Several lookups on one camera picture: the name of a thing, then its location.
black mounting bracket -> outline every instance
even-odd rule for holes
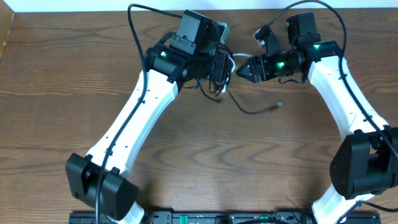
[[[73,153],[65,166],[72,195],[95,208],[95,195],[100,166],[91,162],[91,155],[81,157]],[[119,169],[104,172],[99,196],[100,213],[121,220],[130,211],[138,194],[138,187],[119,176]]]
[[[385,126],[382,132],[398,148],[398,128]],[[331,182],[347,200],[362,194],[379,195],[396,187],[397,173],[398,159],[377,132],[357,130],[346,136],[330,164]]]
[[[267,49],[267,56],[271,56],[274,53],[279,52],[279,42],[271,28],[267,28],[264,31],[262,31],[262,29],[258,29],[256,33],[254,33],[253,37],[260,47],[265,47]]]

wire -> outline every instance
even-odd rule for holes
[[[200,87],[200,78],[197,78],[197,85],[196,86],[187,86],[187,87],[183,87],[189,90],[197,90]]]
[[[343,58],[344,58],[344,52],[346,50],[346,45],[347,45],[347,29],[346,29],[346,25],[344,23],[343,18],[340,16],[340,14],[333,9],[331,6],[329,6],[328,4],[318,1],[318,0],[304,0],[304,1],[299,1],[296,3],[293,3],[289,6],[287,6],[286,8],[284,8],[283,10],[281,10],[266,26],[264,26],[260,32],[263,33],[265,32],[265,30],[267,30],[277,19],[280,15],[282,15],[286,10],[290,9],[291,7],[294,7],[296,5],[299,4],[303,4],[303,3],[308,3],[308,2],[315,2],[315,3],[319,3],[325,7],[327,7],[331,12],[333,12],[336,17],[338,18],[338,20],[340,21],[340,24],[343,28],[343,35],[344,35],[344,39],[343,39],[343,47],[341,48],[341,55],[339,57],[339,61],[338,61],[338,68],[339,68],[339,72],[340,72],[340,77],[343,80],[343,83],[348,91],[348,93],[351,95],[352,99],[354,100],[354,102],[356,103],[356,105],[358,106],[359,110],[362,112],[362,114],[364,115],[366,121],[368,121],[371,126],[376,130],[376,132],[380,135],[380,137],[384,140],[385,144],[387,145],[387,147],[391,150],[391,152],[395,155],[396,158],[398,158],[398,152],[394,149],[394,146],[391,144],[390,140],[388,140],[387,136],[380,130],[380,128],[374,123],[374,121],[372,120],[372,117],[370,117],[368,115],[368,113],[366,112],[366,110],[363,108],[361,102],[359,102],[359,100],[357,99],[357,97],[355,96],[354,92],[352,91],[351,87],[349,86],[347,80],[346,80],[346,75],[343,72]]]
[[[215,82],[209,80],[209,92],[210,92],[211,94],[214,94],[214,93],[217,92],[218,89],[220,89],[220,86],[221,86],[221,85],[219,85],[218,87],[216,87],[214,90],[211,90],[211,83],[213,83],[215,86],[217,86],[217,84],[216,84]]]
[[[371,202],[367,202],[367,201],[364,201],[364,200],[358,200],[343,216],[341,216],[337,220],[336,223],[340,223],[344,218],[348,217],[348,215],[351,212],[353,212],[355,208],[360,207],[362,204],[369,205],[370,207],[373,207],[373,208],[378,209],[378,210],[383,211],[383,212],[390,212],[390,213],[397,213],[398,212],[398,208],[386,208],[386,207],[383,207],[383,206],[380,206],[380,205],[373,204]]]
[[[174,14],[174,13],[171,13],[171,12],[166,12],[166,11],[154,9],[152,7],[143,6],[143,5],[140,5],[140,4],[131,4],[130,6],[129,6],[129,9],[131,9],[132,7],[138,7],[138,8],[141,8],[141,9],[147,9],[147,10],[150,10],[150,11],[153,11],[153,12],[157,12],[157,13],[160,13],[160,14],[163,14],[163,15],[166,15],[166,16],[172,16],[172,17],[176,17],[176,18],[180,18],[180,19],[182,18],[181,15],[177,15],[177,14]]]
[[[228,58],[229,58],[229,60],[231,61],[231,63],[232,63],[232,68],[231,68],[231,73],[233,73],[234,71],[235,71],[235,61],[231,58],[231,56],[229,55],[228,56]]]
[[[132,32],[132,35],[134,36],[134,40],[136,41],[138,54],[139,54],[140,60],[141,60],[142,72],[144,74],[143,75],[143,77],[144,77],[144,87],[142,89],[141,96],[138,99],[135,107],[132,109],[132,111],[130,112],[129,116],[126,118],[126,120],[123,122],[122,126],[119,128],[119,131],[116,133],[116,135],[114,136],[113,140],[111,141],[111,144],[106,149],[105,157],[104,157],[104,160],[102,162],[101,169],[99,171],[97,189],[96,189],[96,195],[95,195],[95,222],[96,222],[96,224],[99,224],[99,222],[100,222],[100,193],[101,193],[101,188],[102,188],[102,184],[103,184],[103,175],[104,175],[106,163],[107,163],[108,158],[109,158],[109,156],[110,156],[110,154],[112,152],[113,146],[116,145],[116,141],[120,137],[120,134],[123,132],[124,128],[127,126],[128,122],[131,120],[132,116],[137,111],[139,105],[144,101],[144,97],[145,97],[145,94],[147,92],[147,83],[148,83],[147,71],[146,71],[146,68],[145,68],[144,54],[142,53],[141,44],[139,42],[139,39],[138,39],[138,36],[137,36],[137,32],[134,29],[134,26],[132,24],[131,13],[130,13],[132,7],[139,7],[139,8],[148,9],[148,10],[151,10],[151,11],[154,11],[154,12],[158,12],[158,13],[164,14],[166,16],[182,18],[182,16],[179,16],[179,15],[176,15],[176,14],[160,11],[158,9],[153,9],[151,7],[142,6],[142,5],[139,5],[139,4],[130,4],[128,9],[127,9],[127,18],[129,19],[129,25],[130,25],[130,28],[131,28],[131,32]]]
[[[245,109],[242,108],[242,106],[236,101],[235,97],[232,95],[231,90],[229,88],[226,89],[226,91],[228,92],[229,96],[231,97],[231,99],[235,102],[236,106],[238,106],[238,108],[243,112],[243,113],[247,113],[247,114],[260,114],[260,113],[264,113],[264,112],[268,112],[268,111],[273,111],[276,110],[277,108],[280,108],[283,106],[283,103],[279,102],[277,105],[273,105],[270,106],[268,108],[264,108],[262,110],[259,111],[247,111]]]
[[[360,204],[360,205],[361,204],[369,205],[370,207],[373,207],[375,209],[381,210],[383,212],[392,212],[392,213],[398,212],[398,208],[385,208],[385,207],[382,207],[380,205],[376,205],[376,204],[373,204],[371,202],[367,202],[367,201],[364,201],[364,200],[359,200],[359,201],[357,201],[357,203]]]
[[[233,55],[234,55],[234,57],[235,57],[235,56],[241,56],[241,57],[254,57],[253,54],[247,54],[247,53],[235,53],[235,54],[233,54]]]
[[[297,218],[296,214],[290,209],[290,208],[278,208],[277,210],[274,211],[274,213],[272,214],[272,218],[276,219],[276,213],[278,213],[280,210],[288,210],[290,211],[294,218],[298,221],[298,223],[301,223],[301,221],[299,220],[299,218]]]
[[[199,83],[199,87],[200,87],[200,91],[201,91],[201,92],[204,94],[204,96],[207,97],[209,100],[213,100],[213,101],[216,102],[216,103],[221,102],[220,99],[214,99],[214,98],[208,96],[208,95],[205,93],[205,91],[203,90],[203,88],[201,87],[201,83]]]
[[[229,56],[231,56],[231,58],[234,59],[234,53],[232,52],[232,50],[230,50],[229,47],[225,44],[221,44],[221,45],[225,48],[226,51],[228,51]]]

wooden table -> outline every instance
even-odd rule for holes
[[[252,34],[278,11],[200,13],[228,23],[234,52],[262,54]],[[334,15],[313,11],[322,39],[341,44]],[[338,11],[353,76],[379,114],[398,126],[398,9]],[[303,12],[291,10],[273,25],[283,49],[286,18]],[[133,19],[144,50],[179,24],[153,12],[134,12]],[[66,223],[73,210],[91,210],[71,196],[65,162],[73,152],[84,156],[110,127],[140,70],[126,12],[16,15],[0,63],[0,223]],[[304,208],[330,185],[329,163],[341,139],[314,87],[233,77],[230,89],[248,110],[278,101],[285,107],[251,116],[228,95],[216,104],[198,90],[182,90],[134,165],[130,181],[140,187],[144,208]],[[372,202],[397,207],[397,193],[390,189]],[[384,223],[398,222],[381,214]]]

green led light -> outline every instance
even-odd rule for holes
[[[188,224],[188,215],[180,216],[180,224]]]
[[[260,216],[260,219],[269,219],[267,215]]]
[[[278,68],[282,68],[283,66],[285,66],[284,62],[278,62],[276,63],[276,66],[278,66]]]

black cable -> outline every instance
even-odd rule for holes
[[[270,219],[255,219],[255,220],[249,220],[249,221],[245,221],[245,222],[240,222],[238,224],[257,224],[257,223],[275,223],[275,224],[289,224],[287,222],[284,221],[280,221],[280,220],[270,220]]]
[[[218,86],[218,88],[216,87],[214,90],[211,90],[211,83],[212,83],[212,81],[209,80],[209,92],[210,92],[211,94],[214,94],[214,93],[217,92],[217,90],[218,90],[220,87]]]
[[[273,219],[276,219],[276,213],[278,213],[278,212],[281,211],[281,210],[288,210],[288,211],[290,211],[290,212],[293,214],[294,218],[298,221],[298,223],[301,223],[301,221],[299,220],[299,218],[297,218],[296,214],[295,214],[290,208],[278,208],[278,209],[275,210],[274,213],[272,214],[272,218],[273,218]]]
[[[290,53],[289,53],[289,65],[293,64],[292,56],[293,56],[294,46],[295,46],[294,43],[297,41],[297,44],[299,44],[299,41],[297,40],[298,37],[299,37],[298,35],[295,35],[292,39],[292,42],[290,43],[292,45],[292,49],[290,50]]]
[[[361,204],[369,205],[370,207],[373,207],[375,209],[381,210],[383,212],[392,212],[392,213],[398,212],[398,208],[385,208],[383,206],[376,205],[376,204],[373,204],[371,202],[367,202],[367,201],[363,201],[363,200],[359,200],[359,201],[357,201],[357,203],[360,204],[360,205]]]
[[[180,19],[182,18],[182,16],[180,16],[180,15],[177,15],[177,14],[174,14],[174,13],[171,13],[171,12],[166,12],[166,11],[154,9],[154,8],[148,7],[148,6],[143,6],[143,5],[140,5],[140,4],[130,4],[130,6],[129,6],[129,9],[131,9],[132,7],[138,7],[138,8],[141,8],[141,9],[147,9],[147,10],[150,10],[150,11],[153,11],[153,12],[157,12],[157,13],[160,13],[160,14],[163,14],[163,15],[166,15],[166,16],[172,16],[172,17],[176,17],[176,18],[180,18]]]
[[[343,216],[341,216],[337,220],[337,223],[340,223],[344,218],[346,218],[349,214],[351,214],[351,212],[353,212],[355,208],[360,207],[362,204],[369,205],[370,207],[373,207],[373,208],[378,209],[383,212],[390,212],[390,213],[398,212],[398,208],[386,208],[386,207],[383,207],[380,205],[373,204],[371,202],[367,202],[364,200],[358,200]]]
[[[219,49],[223,49],[228,51],[229,56],[231,56],[232,59],[234,59],[234,53],[232,52],[232,50],[229,49],[229,47],[225,44],[221,44],[223,47],[218,47]]]
[[[139,4],[131,4],[131,5],[129,5],[129,7],[127,9],[127,18],[129,19],[129,25],[130,25],[130,28],[131,28],[131,32],[132,32],[132,35],[134,36],[134,40],[136,41],[138,54],[139,54],[140,59],[141,59],[142,72],[144,73],[144,87],[142,89],[141,96],[138,99],[135,107],[132,109],[131,113],[126,118],[126,120],[123,122],[122,126],[119,128],[119,131],[114,136],[111,144],[106,149],[105,157],[104,157],[104,160],[102,162],[101,169],[99,171],[97,189],[96,189],[96,195],[95,195],[95,221],[96,221],[97,224],[99,224],[99,222],[100,222],[100,193],[101,193],[101,188],[102,188],[102,183],[103,183],[103,175],[104,175],[106,163],[107,163],[108,158],[109,158],[109,156],[110,156],[110,154],[112,152],[113,146],[116,145],[116,141],[120,137],[120,134],[123,132],[124,128],[127,126],[128,122],[130,121],[130,119],[132,118],[134,113],[137,111],[139,105],[143,102],[145,94],[147,92],[147,82],[148,82],[147,71],[146,71],[146,68],[145,68],[144,54],[142,53],[141,44],[140,44],[140,42],[138,40],[138,36],[137,36],[136,30],[134,29],[134,26],[132,24],[131,13],[130,13],[132,7],[139,7],[139,8],[148,9],[148,10],[151,10],[151,11],[154,11],[154,12],[158,12],[158,13],[164,14],[166,16],[182,18],[182,16],[179,16],[179,15],[176,15],[176,14],[160,11],[158,9],[153,9],[151,7],[142,6],[142,5],[139,5]]]
[[[200,87],[200,78],[197,78],[197,85],[196,86],[187,86],[187,87],[182,87],[182,88],[186,88],[189,90],[197,90]]]
[[[264,109],[259,110],[259,111],[250,112],[250,111],[246,111],[245,109],[242,108],[241,105],[239,105],[239,103],[236,101],[235,97],[231,94],[231,90],[229,90],[229,88],[227,88],[226,91],[228,92],[228,94],[231,97],[231,99],[235,102],[236,106],[238,106],[238,108],[243,113],[247,113],[247,114],[260,114],[260,113],[264,113],[264,112],[268,112],[268,111],[273,111],[273,110],[276,110],[277,108],[280,108],[283,105],[282,103],[278,103],[277,105],[273,105],[273,106],[270,106],[268,108],[264,108]]]
[[[318,0],[304,0],[304,1],[299,1],[296,3],[293,3],[289,6],[287,6],[286,8],[284,8],[283,10],[281,10],[266,26],[264,26],[260,32],[264,32],[265,30],[267,30],[272,23],[274,23],[278,17],[280,15],[282,15],[286,10],[290,9],[291,7],[294,7],[296,5],[299,4],[303,4],[303,3],[308,3],[308,2],[315,2],[315,3],[319,3],[325,7],[327,7],[331,12],[333,12],[336,17],[338,18],[338,20],[340,21],[340,24],[343,28],[343,35],[344,35],[344,39],[343,39],[343,47],[341,48],[341,55],[338,61],[338,68],[340,71],[340,77],[343,80],[343,83],[348,91],[348,93],[351,95],[352,99],[354,100],[354,102],[356,103],[356,105],[358,106],[359,110],[361,110],[362,114],[364,115],[364,117],[366,118],[366,121],[368,121],[371,126],[376,130],[376,132],[380,135],[380,137],[384,140],[384,142],[386,143],[387,147],[391,150],[391,152],[395,155],[396,158],[398,158],[398,152],[394,149],[394,146],[391,144],[391,142],[388,140],[387,136],[380,130],[380,128],[374,123],[374,121],[372,120],[372,117],[370,117],[368,115],[368,113],[366,112],[366,110],[363,108],[361,102],[359,102],[359,100],[357,99],[357,97],[355,96],[354,92],[352,91],[351,87],[349,86],[347,80],[346,80],[346,75],[343,72],[343,58],[344,58],[344,52],[346,50],[346,44],[347,44],[347,29],[346,29],[346,25],[344,23],[343,18],[340,16],[340,14],[333,9],[331,6],[329,6],[328,4],[318,1]]]
[[[200,91],[201,91],[201,92],[204,94],[204,96],[207,97],[209,100],[213,100],[213,101],[216,102],[216,103],[221,102],[220,99],[214,99],[214,98],[208,96],[208,95],[205,93],[205,91],[203,90],[203,88],[201,87],[201,83],[199,83],[199,87],[200,87]]]

